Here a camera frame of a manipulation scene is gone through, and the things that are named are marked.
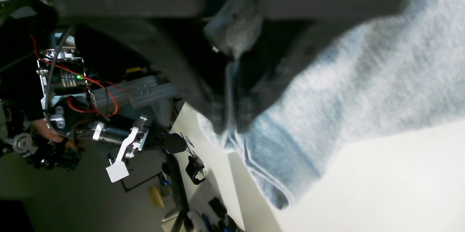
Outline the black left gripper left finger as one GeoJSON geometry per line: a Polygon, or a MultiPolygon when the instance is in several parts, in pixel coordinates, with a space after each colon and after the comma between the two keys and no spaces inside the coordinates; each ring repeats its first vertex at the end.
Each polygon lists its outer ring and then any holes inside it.
{"type": "Polygon", "coordinates": [[[52,0],[58,13],[138,52],[206,116],[226,129],[225,68],[201,24],[207,0],[52,0]]]}

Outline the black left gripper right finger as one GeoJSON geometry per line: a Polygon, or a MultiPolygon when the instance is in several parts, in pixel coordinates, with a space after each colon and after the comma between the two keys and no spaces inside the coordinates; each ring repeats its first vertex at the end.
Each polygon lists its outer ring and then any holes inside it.
{"type": "Polygon", "coordinates": [[[261,31],[239,61],[235,124],[240,133],[344,32],[395,15],[408,0],[254,0],[261,31]]]}

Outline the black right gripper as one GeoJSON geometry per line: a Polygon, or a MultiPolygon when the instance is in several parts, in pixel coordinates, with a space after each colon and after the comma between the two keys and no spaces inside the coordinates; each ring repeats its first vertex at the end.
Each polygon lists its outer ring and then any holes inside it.
{"type": "Polygon", "coordinates": [[[121,147],[134,127],[138,128],[132,143],[123,152],[123,158],[131,159],[135,152],[161,145],[160,150],[168,154],[186,151],[187,142],[178,133],[164,135],[164,128],[146,116],[131,119],[114,116],[110,119],[96,121],[92,127],[93,140],[112,144],[112,148],[121,147]]]}

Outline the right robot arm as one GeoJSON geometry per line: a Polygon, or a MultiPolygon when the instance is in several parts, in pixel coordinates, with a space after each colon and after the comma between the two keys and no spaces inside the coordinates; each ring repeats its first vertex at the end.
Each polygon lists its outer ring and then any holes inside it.
{"type": "Polygon", "coordinates": [[[141,150],[185,151],[156,115],[122,114],[175,97],[172,84],[115,40],[57,22],[48,0],[1,0],[1,155],[74,164],[88,138],[118,148],[123,162],[141,150]]]}

